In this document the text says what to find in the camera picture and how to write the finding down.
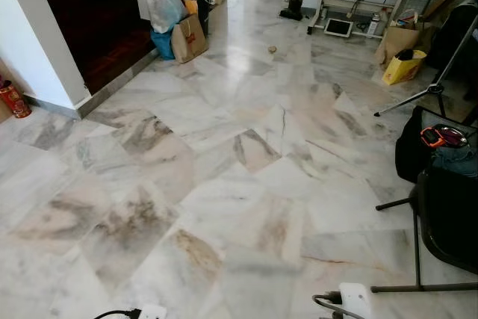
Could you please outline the brown paper bag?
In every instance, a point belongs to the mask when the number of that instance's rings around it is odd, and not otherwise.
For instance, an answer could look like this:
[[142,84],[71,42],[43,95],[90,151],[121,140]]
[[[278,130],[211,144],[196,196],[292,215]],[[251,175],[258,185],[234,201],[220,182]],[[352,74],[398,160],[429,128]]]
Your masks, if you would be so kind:
[[178,63],[187,63],[208,49],[202,22],[198,14],[182,19],[172,29],[172,52]]
[[385,29],[385,35],[375,53],[375,60],[380,69],[386,69],[393,56],[404,49],[429,52],[434,30],[432,22],[409,22],[404,25],[393,22]]

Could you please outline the black metal chair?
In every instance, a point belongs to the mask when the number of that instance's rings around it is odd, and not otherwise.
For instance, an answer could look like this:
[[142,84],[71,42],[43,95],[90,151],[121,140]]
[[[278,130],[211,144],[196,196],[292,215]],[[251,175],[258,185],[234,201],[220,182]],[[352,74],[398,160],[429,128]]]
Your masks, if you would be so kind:
[[[423,128],[443,124],[458,130],[465,126],[427,110],[421,118]],[[435,291],[477,291],[478,282],[424,284],[421,280],[421,250],[427,250],[437,260],[478,274],[478,183],[468,178],[434,167],[431,161],[418,176],[409,196],[396,202],[376,206],[382,211],[403,204],[410,206],[413,223],[415,282],[412,285],[372,286],[373,293],[407,293]]]

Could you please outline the white plastic bag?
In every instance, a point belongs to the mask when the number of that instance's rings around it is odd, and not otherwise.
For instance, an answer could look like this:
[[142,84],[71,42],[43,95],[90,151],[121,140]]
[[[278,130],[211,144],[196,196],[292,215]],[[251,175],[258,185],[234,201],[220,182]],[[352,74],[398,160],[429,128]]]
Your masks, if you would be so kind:
[[182,0],[146,0],[150,25],[156,33],[167,33],[182,19],[187,18],[188,12]]

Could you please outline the yellow shopping bag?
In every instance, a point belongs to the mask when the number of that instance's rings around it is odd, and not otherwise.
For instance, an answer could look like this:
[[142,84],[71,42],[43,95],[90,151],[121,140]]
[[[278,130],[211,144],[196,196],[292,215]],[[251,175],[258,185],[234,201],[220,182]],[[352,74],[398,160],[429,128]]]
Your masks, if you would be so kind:
[[418,73],[427,53],[416,49],[404,49],[396,53],[387,63],[382,82],[397,84],[411,81]]

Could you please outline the black tripod stand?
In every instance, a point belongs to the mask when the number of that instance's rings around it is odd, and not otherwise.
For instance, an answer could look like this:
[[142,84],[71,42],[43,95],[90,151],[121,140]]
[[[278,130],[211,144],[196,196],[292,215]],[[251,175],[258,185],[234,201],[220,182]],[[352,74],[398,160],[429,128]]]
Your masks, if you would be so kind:
[[421,98],[426,97],[426,95],[433,95],[436,98],[436,101],[439,107],[439,114],[441,115],[441,117],[446,117],[447,111],[445,110],[445,107],[444,107],[444,97],[443,97],[445,87],[443,85],[443,82],[445,79],[447,79],[448,74],[450,74],[451,70],[454,68],[459,54],[462,52],[464,47],[468,44],[469,40],[474,38],[474,30],[477,28],[477,23],[478,23],[477,17],[472,19],[472,22],[468,26],[467,31],[464,33],[463,37],[461,38],[461,42],[458,44],[454,52],[452,52],[452,55],[450,56],[450,59],[448,59],[448,62],[445,64],[445,67],[440,71],[440,73],[436,77],[434,77],[434,79],[428,84],[426,89],[423,89],[419,91],[419,93],[411,95],[409,98],[406,98],[401,102],[397,102],[396,104],[393,104],[392,106],[383,108],[380,111],[376,111],[376,113],[373,113],[373,117],[381,117],[383,114],[389,113],[389,111],[393,111],[393,110],[396,110],[397,108],[410,105],[416,102],[417,100],[420,100]]

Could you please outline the white bottle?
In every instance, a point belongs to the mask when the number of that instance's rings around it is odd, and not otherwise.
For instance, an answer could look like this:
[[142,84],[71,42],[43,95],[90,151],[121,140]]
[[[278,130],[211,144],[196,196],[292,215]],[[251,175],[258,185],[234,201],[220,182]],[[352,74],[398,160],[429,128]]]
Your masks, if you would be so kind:
[[382,15],[380,13],[375,13],[371,16],[370,21],[368,23],[368,27],[366,29],[365,35],[368,37],[376,36],[378,33],[378,28],[380,24],[380,20],[382,19]]

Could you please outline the dark red carpeted staircase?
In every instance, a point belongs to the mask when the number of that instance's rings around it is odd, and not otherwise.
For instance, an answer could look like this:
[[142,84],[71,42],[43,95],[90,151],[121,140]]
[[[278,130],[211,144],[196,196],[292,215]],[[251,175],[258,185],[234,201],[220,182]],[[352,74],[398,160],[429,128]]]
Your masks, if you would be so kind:
[[154,49],[137,0],[47,0],[90,93]]

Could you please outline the black shopping bag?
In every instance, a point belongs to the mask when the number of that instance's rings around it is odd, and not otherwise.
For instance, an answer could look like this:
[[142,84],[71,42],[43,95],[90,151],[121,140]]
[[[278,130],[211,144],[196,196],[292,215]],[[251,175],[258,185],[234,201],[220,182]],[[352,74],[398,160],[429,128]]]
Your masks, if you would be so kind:
[[217,5],[216,0],[182,0],[190,15],[197,15],[202,26],[202,32],[209,35],[209,18],[211,11]]

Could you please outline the blue jeans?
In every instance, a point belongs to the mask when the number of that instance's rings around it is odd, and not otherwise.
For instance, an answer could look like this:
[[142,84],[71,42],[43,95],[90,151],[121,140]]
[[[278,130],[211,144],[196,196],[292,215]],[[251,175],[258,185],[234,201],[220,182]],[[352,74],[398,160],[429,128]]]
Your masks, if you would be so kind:
[[439,147],[432,156],[432,165],[468,178],[478,176],[478,151],[471,146]]

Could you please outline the blue plastic bag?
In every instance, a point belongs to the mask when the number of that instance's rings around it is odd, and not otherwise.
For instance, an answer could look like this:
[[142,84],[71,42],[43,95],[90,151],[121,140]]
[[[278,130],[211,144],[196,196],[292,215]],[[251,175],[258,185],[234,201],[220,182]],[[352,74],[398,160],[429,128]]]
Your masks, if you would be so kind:
[[164,61],[174,61],[176,59],[172,49],[172,31],[173,29],[167,30],[164,33],[157,32],[156,30],[150,30],[149,32],[150,39],[157,49],[158,57]]

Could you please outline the black jacket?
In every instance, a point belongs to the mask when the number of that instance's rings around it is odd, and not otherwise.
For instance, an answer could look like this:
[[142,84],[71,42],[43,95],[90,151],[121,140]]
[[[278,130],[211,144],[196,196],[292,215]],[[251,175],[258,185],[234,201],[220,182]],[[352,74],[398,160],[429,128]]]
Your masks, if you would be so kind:
[[419,175],[431,161],[433,148],[421,141],[423,130],[421,118],[426,108],[416,106],[397,138],[395,145],[395,168],[397,175],[407,182],[417,183]]

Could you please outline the white framed tablet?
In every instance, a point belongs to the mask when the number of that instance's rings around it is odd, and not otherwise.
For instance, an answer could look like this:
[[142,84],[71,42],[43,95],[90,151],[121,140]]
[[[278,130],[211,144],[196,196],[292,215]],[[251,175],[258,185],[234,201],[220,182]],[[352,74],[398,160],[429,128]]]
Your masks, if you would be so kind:
[[355,23],[348,19],[328,18],[322,28],[322,32],[327,35],[348,38],[353,32]]

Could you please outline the red tin can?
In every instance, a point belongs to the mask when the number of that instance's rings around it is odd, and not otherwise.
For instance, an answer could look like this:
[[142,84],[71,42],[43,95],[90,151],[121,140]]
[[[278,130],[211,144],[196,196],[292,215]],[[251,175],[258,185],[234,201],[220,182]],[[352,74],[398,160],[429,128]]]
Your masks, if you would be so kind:
[[33,111],[24,100],[24,96],[17,90],[13,82],[0,77],[0,101],[10,109],[11,114],[18,119],[29,117]]

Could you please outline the orange purple goggles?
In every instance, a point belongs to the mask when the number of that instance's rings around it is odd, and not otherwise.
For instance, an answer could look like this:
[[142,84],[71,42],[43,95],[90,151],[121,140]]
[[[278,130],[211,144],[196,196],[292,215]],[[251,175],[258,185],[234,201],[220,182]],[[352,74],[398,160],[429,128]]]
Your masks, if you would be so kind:
[[427,147],[437,149],[440,147],[463,148],[469,145],[467,135],[457,128],[438,124],[423,128],[420,139]]

